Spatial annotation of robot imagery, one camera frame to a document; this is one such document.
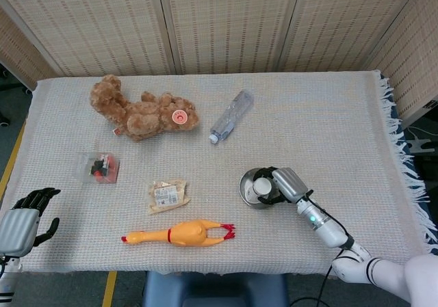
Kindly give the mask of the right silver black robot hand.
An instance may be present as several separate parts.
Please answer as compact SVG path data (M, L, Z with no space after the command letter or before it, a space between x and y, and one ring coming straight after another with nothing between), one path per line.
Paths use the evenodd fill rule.
M264 205L271 206L280 202L296 204L300 200L308 200L313 193L289 167L260 168L255 172L253 181L260 178L267 179L272 186L269 193L262 194L258 198L258 201Z

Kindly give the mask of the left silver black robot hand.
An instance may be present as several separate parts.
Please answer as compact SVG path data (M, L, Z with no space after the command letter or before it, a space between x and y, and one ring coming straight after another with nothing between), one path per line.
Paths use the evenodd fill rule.
M38 235L38 228L49 202L60 192L54 187L34 190L5 213L1 220L1 256L22 258L54 236L60 224L58 217L41 235Z

